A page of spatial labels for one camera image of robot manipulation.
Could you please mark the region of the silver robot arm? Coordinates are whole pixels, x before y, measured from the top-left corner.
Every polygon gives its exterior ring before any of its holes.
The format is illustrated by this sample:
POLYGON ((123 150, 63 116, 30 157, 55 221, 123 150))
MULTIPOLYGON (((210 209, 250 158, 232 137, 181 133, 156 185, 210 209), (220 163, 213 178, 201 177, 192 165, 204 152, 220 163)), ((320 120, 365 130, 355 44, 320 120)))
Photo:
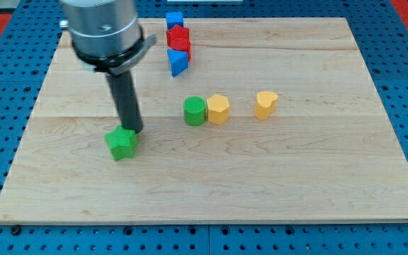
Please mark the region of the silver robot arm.
POLYGON ((61 0, 76 56, 97 72, 130 71, 157 43, 145 37, 134 0, 61 0))

